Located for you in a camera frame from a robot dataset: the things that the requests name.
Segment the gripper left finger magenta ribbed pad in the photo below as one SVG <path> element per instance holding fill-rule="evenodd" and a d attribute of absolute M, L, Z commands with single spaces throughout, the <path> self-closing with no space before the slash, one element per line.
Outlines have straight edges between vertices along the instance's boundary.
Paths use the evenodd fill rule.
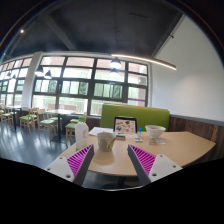
<path fill-rule="evenodd" d="M 69 157 L 59 156 L 45 171 L 81 186 L 93 156 L 94 146 L 89 145 Z"/>

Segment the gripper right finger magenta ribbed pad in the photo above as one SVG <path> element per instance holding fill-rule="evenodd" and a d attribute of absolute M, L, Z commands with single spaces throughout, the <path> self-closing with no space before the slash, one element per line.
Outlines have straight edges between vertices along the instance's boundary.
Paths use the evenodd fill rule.
<path fill-rule="evenodd" d="M 142 185 L 181 170 L 181 167 L 166 155 L 154 155 L 134 145 L 128 145 L 128 155 Z"/>

